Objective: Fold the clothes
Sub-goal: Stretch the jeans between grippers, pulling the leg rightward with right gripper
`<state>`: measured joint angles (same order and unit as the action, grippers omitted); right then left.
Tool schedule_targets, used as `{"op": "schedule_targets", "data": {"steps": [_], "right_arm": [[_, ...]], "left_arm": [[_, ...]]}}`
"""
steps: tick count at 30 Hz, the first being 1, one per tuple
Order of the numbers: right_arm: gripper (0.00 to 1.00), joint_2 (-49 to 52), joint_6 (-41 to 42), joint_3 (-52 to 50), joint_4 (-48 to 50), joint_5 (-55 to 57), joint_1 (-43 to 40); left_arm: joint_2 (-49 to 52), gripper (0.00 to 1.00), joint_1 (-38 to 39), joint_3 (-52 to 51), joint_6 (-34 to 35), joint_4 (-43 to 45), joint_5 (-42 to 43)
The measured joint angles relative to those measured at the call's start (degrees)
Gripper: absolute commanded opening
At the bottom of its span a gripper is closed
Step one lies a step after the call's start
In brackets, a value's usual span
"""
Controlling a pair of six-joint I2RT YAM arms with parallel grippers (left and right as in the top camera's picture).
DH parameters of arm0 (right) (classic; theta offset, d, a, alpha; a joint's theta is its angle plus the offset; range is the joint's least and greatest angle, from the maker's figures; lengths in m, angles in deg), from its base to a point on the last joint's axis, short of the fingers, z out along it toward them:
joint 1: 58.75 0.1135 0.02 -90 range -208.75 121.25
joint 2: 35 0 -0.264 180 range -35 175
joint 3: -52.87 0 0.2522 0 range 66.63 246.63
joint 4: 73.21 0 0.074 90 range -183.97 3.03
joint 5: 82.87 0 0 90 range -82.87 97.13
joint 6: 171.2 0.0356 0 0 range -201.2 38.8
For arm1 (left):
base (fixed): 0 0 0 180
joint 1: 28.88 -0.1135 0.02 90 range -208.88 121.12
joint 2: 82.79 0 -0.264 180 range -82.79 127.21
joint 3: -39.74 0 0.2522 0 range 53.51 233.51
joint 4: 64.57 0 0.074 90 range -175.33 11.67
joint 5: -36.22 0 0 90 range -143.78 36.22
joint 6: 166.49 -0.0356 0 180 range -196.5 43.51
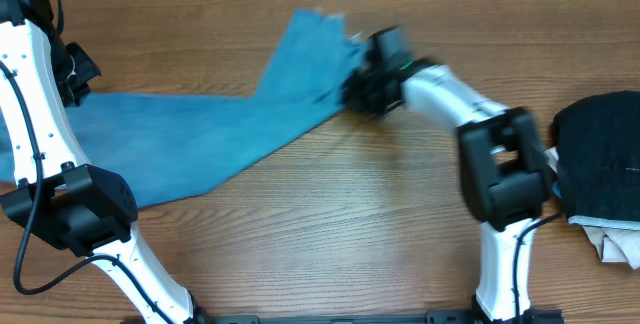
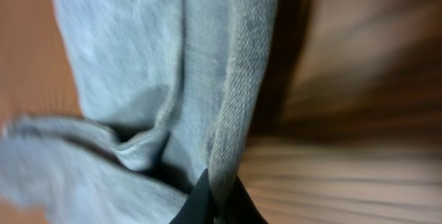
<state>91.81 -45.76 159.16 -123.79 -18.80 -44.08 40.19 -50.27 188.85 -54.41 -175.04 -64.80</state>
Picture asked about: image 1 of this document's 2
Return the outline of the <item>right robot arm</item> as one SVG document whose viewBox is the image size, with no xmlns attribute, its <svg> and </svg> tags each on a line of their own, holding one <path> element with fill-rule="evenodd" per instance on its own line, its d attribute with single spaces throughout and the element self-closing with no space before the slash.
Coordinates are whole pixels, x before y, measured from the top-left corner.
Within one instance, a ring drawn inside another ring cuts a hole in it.
<svg viewBox="0 0 640 324">
<path fill-rule="evenodd" d="M 546 224 L 551 170 L 524 107 L 494 102 L 448 66 L 413 56 L 402 28 L 372 34 L 364 65 L 344 82 L 343 103 L 381 117 L 400 105 L 457 140 L 464 201 L 480 226 L 480 282 L 469 310 L 438 310 L 429 323 L 560 323 L 558 310 L 532 307 L 528 273 L 535 231 Z"/>
</svg>

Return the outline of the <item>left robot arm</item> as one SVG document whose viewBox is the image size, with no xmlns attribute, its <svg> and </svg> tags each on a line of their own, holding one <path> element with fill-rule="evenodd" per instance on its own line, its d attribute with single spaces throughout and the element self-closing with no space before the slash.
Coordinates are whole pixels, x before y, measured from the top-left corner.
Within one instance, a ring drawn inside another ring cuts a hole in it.
<svg viewBox="0 0 640 324">
<path fill-rule="evenodd" d="M 166 271 L 138 227 L 130 186 L 92 165 L 66 110 L 90 93 L 100 69 L 75 42 L 61 39 L 61 0 L 1 0 L 1 114 L 8 130 L 16 189 L 2 195 L 5 215 L 23 227 L 13 284 L 43 293 L 86 265 L 101 269 L 145 323 L 209 323 L 193 295 Z M 36 288 L 21 274 L 31 237 L 70 250 L 79 263 Z"/>
</svg>

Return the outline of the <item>blue denim jeans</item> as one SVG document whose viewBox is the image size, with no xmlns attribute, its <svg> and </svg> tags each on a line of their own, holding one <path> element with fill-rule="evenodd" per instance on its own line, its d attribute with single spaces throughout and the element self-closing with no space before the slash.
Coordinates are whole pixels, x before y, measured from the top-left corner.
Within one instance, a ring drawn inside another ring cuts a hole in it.
<svg viewBox="0 0 640 324">
<path fill-rule="evenodd" d="M 66 114 L 92 165 L 148 207 L 205 194 L 333 117 L 363 53 L 342 17 L 302 9 L 250 97 L 97 93 Z M 2 114 L 1 176 L 14 180 Z"/>
</svg>

